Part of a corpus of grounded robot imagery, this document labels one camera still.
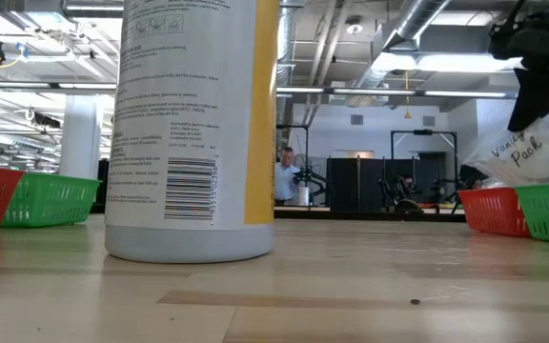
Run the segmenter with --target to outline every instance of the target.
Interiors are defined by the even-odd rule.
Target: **ceiling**
[[[5,66],[0,69],[0,81],[47,81],[47,82],[95,82],[114,83],[120,46],[121,11],[80,11],[83,17],[66,16],[57,0],[16,0],[16,3],[39,3],[39,11],[16,15],[0,11],[0,41],[4,42]],[[317,50],[317,37],[323,28],[323,17],[329,0],[298,0],[300,5],[293,14],[295,24],[293,56],[289,68],[293,69],[291,85],[309,86],[309,74]],[[335,45],[335,62],[327,69],[324,83],[344,82],[347,85],[357,80],[373,63],[371,46],[378,25],[396,18],[401,0],[355,0],[349,7],[349,16],[358,16],[363,31],[350,34],[342,30]],[[461,30],[487,28],[495,18],[511,9],[515,0],[452,0],[448,7],[433,22],[433,26]],[[122,2],[83,1],[82,4],[120,7]],[[531,2],[531,6],[544,6],[543,2]],[[332,23],[345,20],[335,16]],[[393,89],[430,90],[490,90],[514,89],[514,75],[507,71],[496,74],[484,72],[437,72],[407,71],[389,72],[384,83]],[[110,125],[114,100],[111,95],[99,95],[104,111],[103,132],[111,134]],[[387,105],[405,104],[405,98],[391,97]],[[433,98],[413,98],[411,105],[439,106],[447,109],[455,101]],[[23,93],[0,91],[0,130],[41,131],[27,120],[27,109],[42,112],[63,125],[65,94]],[[60,134],[12,135],[26,140],[16,146],[32,149],[42,147],[41,153],[56,157],[60,151]],[[0,148],[8,150],[6,139],[0,139]],[[102,141],[103,156],[107,156],[110,140]]]

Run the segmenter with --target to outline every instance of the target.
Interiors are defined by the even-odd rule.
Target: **white pillar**
[[[103,112],[98,96],[68,95],[63,123],[60,174],[96,179]]]

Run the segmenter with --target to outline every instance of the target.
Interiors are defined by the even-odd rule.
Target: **man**
[[[294,174],[300,169],[294,166],[294,149],[283,149],[281,162],[274,165],[274,205],[284,206],[286,201],[294,198],[296,187]]]

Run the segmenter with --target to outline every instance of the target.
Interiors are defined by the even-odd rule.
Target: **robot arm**
[[[549,114],[549,10],[517,20],[526,0],[518,0],[503,24],[490,31],[489,52],[497,59],[522,58],[516,69],[520,91],[508,126],[523,131]]]

